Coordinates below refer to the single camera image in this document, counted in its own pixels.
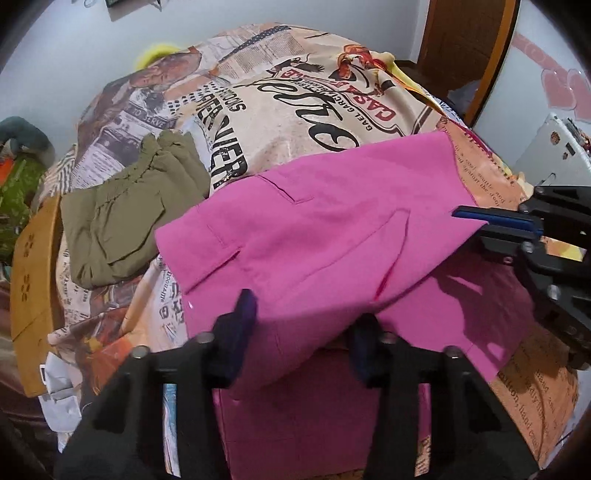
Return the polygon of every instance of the olive green fabric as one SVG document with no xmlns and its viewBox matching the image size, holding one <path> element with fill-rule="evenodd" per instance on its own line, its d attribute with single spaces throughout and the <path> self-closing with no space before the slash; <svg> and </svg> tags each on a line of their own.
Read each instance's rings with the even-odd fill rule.
<svg viewBox="0 0 591 480">
<path fill-rule="evenodd" d="M 158 254 L 154 231 L 207 197 L 209 184 L 190 134 L 147 135 L 136 163 L 63 197 L 72 280 L 95 288 L 137 274 Z"/>
</svg>

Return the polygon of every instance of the pink heart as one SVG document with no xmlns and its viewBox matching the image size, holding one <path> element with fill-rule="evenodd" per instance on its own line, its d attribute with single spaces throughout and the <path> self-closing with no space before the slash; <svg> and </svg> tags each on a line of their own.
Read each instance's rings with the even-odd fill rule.
<svg viewBox="0 0 591 480">
<path fill-rule="evenodd" d="M 554 70 L 542 71 L 542 85 L 550 108 L 572 110 L 577 105 L 573 92 L 560 81 L 558 73 Z"/>
<path fill-rule="evenodd" d="M 591 87 L 589 81 L 578 70 L 569 70 L 569 86 L 577 105 L 574 116 L 577 120 L 591 123 Z"/>
</svg>

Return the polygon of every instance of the bedspread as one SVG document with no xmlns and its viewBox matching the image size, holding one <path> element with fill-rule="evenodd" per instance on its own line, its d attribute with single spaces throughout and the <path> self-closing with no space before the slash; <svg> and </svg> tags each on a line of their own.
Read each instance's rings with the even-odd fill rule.
<svg viewBox="0 0 591 480">
<path fill-rule="evenodd" d="M 476 203 L 516 209 L 527 198 L 523 181 L 476 135 L 443 115 L 428 92 L 394 76 L 393 61 L 304 27 L 262 24 L 223 32 L 105 86 L 83 114 L 77 146 L 47 172 L 41 196 L 102 183 L 137 159 L 145 134 L 166 128 L 191 132 L 212 192 L 304 154 L 438 129 L 451 138 L 459 176 Z M 133 346 L 160 351 L 187 339 L 178 284 L 160 257 L 143 276 L 88 291 L 72 283 L 62 240 L 56 281 L 66 326 L 50 335 L 50 343 L 79 369 L 74 383 L 82 406 Z M 576 401 L 566 356 L 560 342 L 535 327 L 492 381 L 541 463 Z M 174 390 L 166 392 L 168 467 L 178 473 Z M 429 442 L 421 439 L 417 472 L 428 468 Z"/>
</svg>

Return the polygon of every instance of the door frame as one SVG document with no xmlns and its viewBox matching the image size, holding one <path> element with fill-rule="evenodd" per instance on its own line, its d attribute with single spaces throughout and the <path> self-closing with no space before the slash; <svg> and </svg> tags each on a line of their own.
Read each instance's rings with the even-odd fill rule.
<svg viewBox="0 0 591 480">
<path fill-rule="evenodd" d="M 478 116 L 482 112 L 482 108 L 484 107 L 488 96 L 491 94 L 496 77 L 501 70 L 503 60 L 505 60 L 505 55 L 507 50 L 509 50 L 511 38 L 515 29 L 517 13 L 519 11 L 519 2 L 520 0 L 505 0 L 503 16 L 501 18 L 499 31 L 496 35 L 495 45 L 492 48 L 491 57 L 486 65 L 478 90 L 464 115 L 464 122 L 469 127 L 473 127 L 476 120 L 478 120 Z M 417 60 L 419 70 L 422 62 L 424 62 L 427 57 L 427 44 L 435 20 L 436 6 L 437 0 L 430 0 L 427 22 L 425 23 L 425 33 L 423 34 L 423 42 L 421 43 L 421 50 Z"/>
</svg>

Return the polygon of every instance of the pink fabric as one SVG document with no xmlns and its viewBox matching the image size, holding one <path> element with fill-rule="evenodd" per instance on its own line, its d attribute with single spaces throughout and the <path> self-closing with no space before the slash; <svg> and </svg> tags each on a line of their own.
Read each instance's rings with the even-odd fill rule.
<svg viewBox="0 0 591 480">
<path fill-rule="evenodd" d="M 499 304 L 481 288 L 488 264 L 471 259 L 468 279 L 451 276 L 462 263 L 431 274 L 482 224 L 451 217 L 458 205 L 473 200 L 449 138 L 435 132 L 293 160 L 228 185 L 157 231 L 191 336 L 230 311 L 240 289 L 259 300 L 241 377 L 219 393 L 235 479 L 363 467 L 377 392 L 356 384 L 343 352 L 317 353 L 363 312 L 414 345 L 460 346 L 487 379 L 512 354 L 519 329 L 510 345 L 474 340 L 486 343 L 496 328 Z M 475 315 L 484 305 L 486 324 Z M 421 418 L 426 434 L 426 402 Z"/>
</svg>

